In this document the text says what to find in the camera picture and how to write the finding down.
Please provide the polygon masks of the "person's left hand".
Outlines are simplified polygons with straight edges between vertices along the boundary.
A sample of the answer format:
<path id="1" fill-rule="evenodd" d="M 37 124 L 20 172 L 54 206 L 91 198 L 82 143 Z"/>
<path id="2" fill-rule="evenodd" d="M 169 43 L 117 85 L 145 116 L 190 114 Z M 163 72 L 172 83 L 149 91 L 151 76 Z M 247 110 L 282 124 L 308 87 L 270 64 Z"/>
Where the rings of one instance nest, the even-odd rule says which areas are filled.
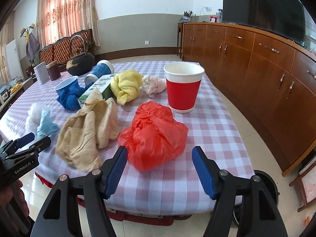
<path id="1" fill-rule="evenodd" d="M 23 211 L 23 214 L 28 217 L 29 208 L 25 200 L 24 192 L 21 190 L 21 188 L 23 187 L 23 183 L 20 180 L 17 180 L 16 183 L 14 183 L 13 185 L 17 187 L 18 203 L 21 205 L 21 210 Z M 4 187 L 3 189 L 1 189 L 1 207 L 3 208 L 8 218 L 10 218 L 10 214 L 8 213 L 7 206 L 12 199 L 13 190 L 11 187 Z"/>

